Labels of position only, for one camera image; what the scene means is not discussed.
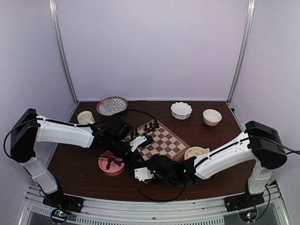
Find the wooden chess board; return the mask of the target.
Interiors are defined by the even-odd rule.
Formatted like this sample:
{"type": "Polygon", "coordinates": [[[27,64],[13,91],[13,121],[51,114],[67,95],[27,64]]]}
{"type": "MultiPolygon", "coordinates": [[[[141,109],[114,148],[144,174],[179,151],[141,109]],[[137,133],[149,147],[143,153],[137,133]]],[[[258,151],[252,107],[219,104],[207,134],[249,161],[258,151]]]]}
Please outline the wooden chess board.
{"type": "Polygon", "coordinates": [[[140,153],[144,161],[156,154],[166,155],[173,161],[182,160],[190,145],[161,122],[158,124],[159,128],[147,134],[153,138],[153,142],[146,147],[138,147],[136,152],[140,153]]]}

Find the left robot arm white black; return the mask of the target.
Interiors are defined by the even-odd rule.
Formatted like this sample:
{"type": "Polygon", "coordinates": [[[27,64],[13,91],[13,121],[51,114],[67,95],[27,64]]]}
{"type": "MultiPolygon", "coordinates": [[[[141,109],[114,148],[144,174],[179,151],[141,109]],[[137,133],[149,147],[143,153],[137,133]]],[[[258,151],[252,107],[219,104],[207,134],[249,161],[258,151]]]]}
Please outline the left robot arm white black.
{"type": "Polygon", "coordinates": [[[141,157],[136,149],[147,140],[146,135],[142,134],[126,141],[125,138],[133,130],[132,125],[123,118],[104,126],[90,121],[75,124],[47,118],[30,108],[6,134],[3,150],[28,172],[51,203],[63,208],[68,202],[67,197],[59,181],[39,157],[36,147],[41,144],[51,147],[66,144],[100,152],[109,151],[125,164],[131,165],[141,157]]]}

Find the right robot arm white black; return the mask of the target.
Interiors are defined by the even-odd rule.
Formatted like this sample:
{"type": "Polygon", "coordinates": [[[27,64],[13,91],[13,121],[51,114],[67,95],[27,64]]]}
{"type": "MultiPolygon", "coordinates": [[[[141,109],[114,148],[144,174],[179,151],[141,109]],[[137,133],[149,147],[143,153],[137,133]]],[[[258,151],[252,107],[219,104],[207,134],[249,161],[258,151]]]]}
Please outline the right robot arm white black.
{"type": "Polygon", "coordinates": [[[147,160],[146,167],[155,177],[185,189],[249,160],[255,160],[255,167],[247,181],[247,192],[240,197],[240,203],[250,207],[258,200],[258,194],[264,191],[274,170],[287,162],[278,131],[257,121],[249,121],[245,131],[235,139],[209,153],[182,162],[156,154],[147,160]]]}

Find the cream spouted bowl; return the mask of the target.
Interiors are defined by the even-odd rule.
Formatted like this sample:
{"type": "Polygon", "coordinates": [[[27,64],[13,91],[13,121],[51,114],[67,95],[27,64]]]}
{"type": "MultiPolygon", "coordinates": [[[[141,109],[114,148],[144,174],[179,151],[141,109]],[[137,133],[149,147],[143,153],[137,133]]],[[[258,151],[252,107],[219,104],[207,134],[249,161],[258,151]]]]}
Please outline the cream spouted bowl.
{"type": "Polygon", "coordinates": [[[192,157],[200,157],[203,158],[210,152],[209,148],[202,148],[202,147],[191,147],[186,150],[184,154],[184,160],[187,160],[192,157]]]}

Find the pink bowl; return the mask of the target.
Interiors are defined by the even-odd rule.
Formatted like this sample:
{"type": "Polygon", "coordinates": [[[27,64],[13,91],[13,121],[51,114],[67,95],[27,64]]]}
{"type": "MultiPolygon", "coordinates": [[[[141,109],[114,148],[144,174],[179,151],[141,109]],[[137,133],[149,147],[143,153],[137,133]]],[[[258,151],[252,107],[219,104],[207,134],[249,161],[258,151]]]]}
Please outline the pink bowl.
{"type": "Polygon", "coordinates": [[[125,170],[123,160],[114,156],[110,151],[100,155],[98,166],[108,176],[118,176],[125,170]]]}

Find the patterned ceramic plate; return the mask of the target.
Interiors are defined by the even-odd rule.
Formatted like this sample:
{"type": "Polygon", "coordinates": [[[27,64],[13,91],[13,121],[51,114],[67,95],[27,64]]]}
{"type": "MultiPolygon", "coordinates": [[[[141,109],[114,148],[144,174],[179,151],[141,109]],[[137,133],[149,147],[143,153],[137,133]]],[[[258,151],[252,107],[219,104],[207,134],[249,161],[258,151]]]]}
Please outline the patterned ceramic plate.
{"type": "Polygon", "coordinates": [[[103,116],[112,116],[116,113],[120,113],[124,110],[127,109],[128,107],[128,103],[127,103],[127,100],[125,100],[124,98],[122,97],[114,97],[113,96],[113,104],[114,104],[114,110],[112,113],[109,113],[109,114],[106,114],[102,108],[102,105],[101,105],[101,101],[98,103],[97,107],[96,107],[96,110],[99,114],[103,115],[103,116]]]}

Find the cream ribbed mug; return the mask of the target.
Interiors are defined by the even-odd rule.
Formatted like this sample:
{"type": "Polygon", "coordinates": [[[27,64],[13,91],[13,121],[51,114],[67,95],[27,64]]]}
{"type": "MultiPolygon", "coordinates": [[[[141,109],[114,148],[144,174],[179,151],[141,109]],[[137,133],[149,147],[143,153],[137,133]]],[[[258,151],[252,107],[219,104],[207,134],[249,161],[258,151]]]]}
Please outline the cream ribbed mug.
{"type": "Polygon", "coordinates": [[[80,125],[87,125],[95,123],[92,112],[83,111],[77,115],[77,120],[80,125]]]}

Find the clear drinking glass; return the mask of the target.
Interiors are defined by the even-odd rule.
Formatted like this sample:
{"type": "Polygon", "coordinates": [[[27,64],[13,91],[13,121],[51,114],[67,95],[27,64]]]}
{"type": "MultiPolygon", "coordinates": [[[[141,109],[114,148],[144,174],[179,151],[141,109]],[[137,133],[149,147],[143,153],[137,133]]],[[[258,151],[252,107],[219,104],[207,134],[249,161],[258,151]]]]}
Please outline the clear drinking glass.
{"type": "Polygon", "coordinates": [[[103,95],[100,98],[100,101],[101,101],[102,108],[106,114],[113,112],[114,104],[113,104],[113,96],[112,95],[109,95],[109,94],[103,95]]]}

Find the white scalloped bowl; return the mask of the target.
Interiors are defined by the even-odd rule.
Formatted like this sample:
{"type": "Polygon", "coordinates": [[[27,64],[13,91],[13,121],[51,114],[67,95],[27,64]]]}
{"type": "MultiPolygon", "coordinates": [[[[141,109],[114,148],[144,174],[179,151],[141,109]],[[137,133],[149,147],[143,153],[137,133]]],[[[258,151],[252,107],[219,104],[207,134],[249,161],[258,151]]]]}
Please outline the white scalloped bowl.
{"type": "Polygon", "coordinates": [[[170,109],[172,116],[178,120],[188,119],[193,110],[189,104],[184,102],[173,103],[170,109]]]}

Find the small cream round bowl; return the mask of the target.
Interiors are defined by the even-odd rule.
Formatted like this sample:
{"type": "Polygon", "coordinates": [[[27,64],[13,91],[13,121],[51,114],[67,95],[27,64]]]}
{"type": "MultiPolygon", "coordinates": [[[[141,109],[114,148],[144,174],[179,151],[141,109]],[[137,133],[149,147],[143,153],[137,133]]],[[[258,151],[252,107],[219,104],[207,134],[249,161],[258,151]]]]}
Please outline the small cream round bowl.
{"type": "Polygon", "coordinates": [[[210,127],[217,126],[222,120],[222,114],[214,109],[206,109],[202,113],[203,122],[210,127]]]}

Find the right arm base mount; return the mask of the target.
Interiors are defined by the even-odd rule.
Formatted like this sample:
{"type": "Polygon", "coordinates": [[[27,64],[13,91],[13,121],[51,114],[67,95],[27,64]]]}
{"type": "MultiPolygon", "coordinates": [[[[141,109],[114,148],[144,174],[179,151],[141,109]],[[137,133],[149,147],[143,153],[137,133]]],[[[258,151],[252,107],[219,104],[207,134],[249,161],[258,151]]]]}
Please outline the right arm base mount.
{"type": "Polygon", "coordinates": [[[257,205],[264,203],[264,197],[263,194],[243,193],[226,197],[224,202],[227,212],[237,211],[243,222],[251,223],[258,218],[257,205]]]}

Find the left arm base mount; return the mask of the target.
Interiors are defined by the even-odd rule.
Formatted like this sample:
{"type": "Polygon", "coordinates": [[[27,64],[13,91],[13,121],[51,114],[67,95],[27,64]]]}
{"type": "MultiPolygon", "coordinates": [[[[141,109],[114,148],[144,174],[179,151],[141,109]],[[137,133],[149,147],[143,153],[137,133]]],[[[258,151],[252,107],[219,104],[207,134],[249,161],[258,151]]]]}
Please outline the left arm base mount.
{"type": "Polygon", "coordinates": [[[51,194],[44,193],[43,204],[52,206],[50,219],[56,224],[66,222],[73,212],[80,213],[84,200],[80,197],[65,195],[59,191],[51,194]]]}

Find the front aluminium rail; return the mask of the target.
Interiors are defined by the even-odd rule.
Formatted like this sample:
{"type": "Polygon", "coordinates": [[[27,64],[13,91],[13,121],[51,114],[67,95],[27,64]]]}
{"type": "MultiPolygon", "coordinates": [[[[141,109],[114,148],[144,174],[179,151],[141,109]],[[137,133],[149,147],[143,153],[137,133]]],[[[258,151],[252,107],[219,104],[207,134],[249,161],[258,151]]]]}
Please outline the front aluminium rail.
{"type": "MultiPolygon", "coordinates": [[[[270,185],[270,204],[255,223],[244,222],[247,208],[228,212],[223,197],[177,202],[126,202],[83,197],[80,213],[62,225],[291,225],[277,185],[270,185]]],[[[30,186],[17,225],[55,225],[53,207],[43,204],[39,188],[30,186]]]]}

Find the left aluminium frame post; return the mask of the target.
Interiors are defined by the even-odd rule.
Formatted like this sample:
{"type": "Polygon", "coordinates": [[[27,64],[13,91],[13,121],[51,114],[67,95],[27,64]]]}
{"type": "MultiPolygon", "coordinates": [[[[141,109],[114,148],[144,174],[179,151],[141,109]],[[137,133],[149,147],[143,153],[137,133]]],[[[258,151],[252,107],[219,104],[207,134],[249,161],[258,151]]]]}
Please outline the left aluminium frame post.
{"type": "Polygon", "coordinates": [[[62,35],[61,35],[61,31],[60,31],[60,24],[59,24],[59,17],[58,17],[58,12],[57,12],[56,1],[49,0],[49,6],[50,6],[50,13],[51,13],[51,17],[52,17],[52,23],[53,23],[53,27],[54,27],[54,33],[56,36],[56,41],[57,41],[57,46],[58,46],[58,51],[59,51],[59,56],[60,56],[60,61],[61,61],[64,77],[67,81],[67,86],[71,93],[72,100],[73,100],[74,104],[76,105],[79,103],[79,101],[78,101],[77,95],[75,93],[75,88],[74,88],[72,78],[70,75],[70,71],[68,68],[68,62],[67,62],[67,58],[66,58],[66,54],[65,54],[65,50],[64,50],[64,46],[63,46],[62,35]]]}

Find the aluminium frame post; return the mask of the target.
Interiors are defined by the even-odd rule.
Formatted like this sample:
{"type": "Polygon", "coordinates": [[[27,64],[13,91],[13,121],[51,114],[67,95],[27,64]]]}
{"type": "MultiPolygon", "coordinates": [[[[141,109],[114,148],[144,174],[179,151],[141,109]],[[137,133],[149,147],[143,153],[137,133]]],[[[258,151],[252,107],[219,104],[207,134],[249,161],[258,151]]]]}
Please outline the aluminium frame post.
{"type": "Polygon", "coordinates": [[[236,88],[238,85],[239,77],[242,72],[244,60],[245,60],[246,53],[247,53],[247,47],[248,47],[248,43],[250,40],[251,31],[252,31],[252,27],[253,27],[254,16],[255,16],[255,0],[249,0],[248,6],[247,6],[247,14],[246,14],[246,19],[245,19],[242,42],[241,42],[241,46],[240,46],[240,52],[239,52],[231,88],[230,88],[229,95],[227,98],[227,103],[229,105],[233,101],[233,97],[234,97],[234,94],[235,94],[235,91],[236,91],[236,88]]]}
{"type": "Polygon", "coordinates": [[[58,46],[58,51],[59,51],[59,56],[60,56],[60,61],[61,61],[64,77],[67,81],[67,86],[71,93],[72,100],[73,100],[74,104],[76,105],[79,103],[79,101],[78,101],[77,95],[75,93],[75,88],[74,88],[72,78],[70,75],[70,71],[68,68],[68,62],[67,62],[67,58],[66,58],[66,54],[65,54],[65,50],[64,50],[64,46],[63,46],[62,35],[61,35],[61,31],[60,31],[60,24],[59,24],[59,17],[58,17],[58,12],[57,12],[56,1],[49,0],[49,6],[50,6],[50,13],[51,13],[51,17],[52,17],[52,23],[53,23],[53,27],[54,27],[54,33],[56,36],[56,41],[57,41],[57,46],[58,46]]]}

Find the right aluminium frame post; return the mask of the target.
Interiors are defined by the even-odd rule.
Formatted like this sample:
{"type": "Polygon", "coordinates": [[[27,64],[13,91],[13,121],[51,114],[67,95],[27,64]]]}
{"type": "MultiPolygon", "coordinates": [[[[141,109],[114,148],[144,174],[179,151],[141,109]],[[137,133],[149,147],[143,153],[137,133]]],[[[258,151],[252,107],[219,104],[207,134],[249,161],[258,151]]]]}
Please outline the right aluminium frame post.
{"type": "Polygon", "coordinates": [[[248,47],[248,43],[250,40],[251,31],[252,31],[252,27],[253,27],[254,16],[255,16],[255,0],[249,0],[248,6],[247,6],[247,14],[246,14],[246,19],[245,19],[242,42],[241,42],[241,46],[240,46],[240,52],[239,52],[231,88],[230,88],[229,95],[227,98],[227,103],[229,105],[233,101],[233,97],[234,97],[234,94],[235,94],[235,91],[236,91],[236,88],[238,85],[239,77],[242,72],[244,60],[245,60],[246,53],[247,53],[247,47],[248,47]]]}

